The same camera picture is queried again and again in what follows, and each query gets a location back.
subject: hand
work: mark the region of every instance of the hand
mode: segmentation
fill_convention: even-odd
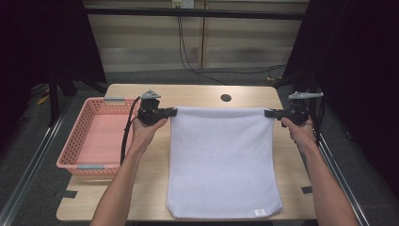
[[[155,132],[167,123],[168,119],[162,119],[152,126],[145,126],[139,119],[133,120],[132,144],[127,155],[134,153],[143,154],[152,142]]]
[[[308,150],[313,150],[316,144],[314,141],[313,122],[308,119],[304,125],[297,126],[291,120],[282,118],[281,122],[290,130],[290,137],[298,145],[299,150],[306,154]]]

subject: power outlet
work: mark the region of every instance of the power outlet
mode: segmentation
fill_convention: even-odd
[[[172,8],[183,8],[183,0],[172,0]]]
[[[183,8],[194,9],[194,0],[183,0]]]

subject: towel label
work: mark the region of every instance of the towel label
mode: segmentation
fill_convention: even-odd
[[[256,217],[266,216],[264,209],[255,210]]]

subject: round hole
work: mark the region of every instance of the round hole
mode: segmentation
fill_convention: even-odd
[[[229,94],[223,94],[220,96],[220,99],[222,99],[224,102],[229,102],[231,101],[231,96]]]

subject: forearm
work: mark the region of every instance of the forearm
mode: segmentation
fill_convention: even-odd
[[[358,225],[349,200],[329,171],[315,144],[304,151],[307,160],[314,209],[320,225]]]
[[[128,154],[106,189],[90,225],[125,225],[141,154]]]

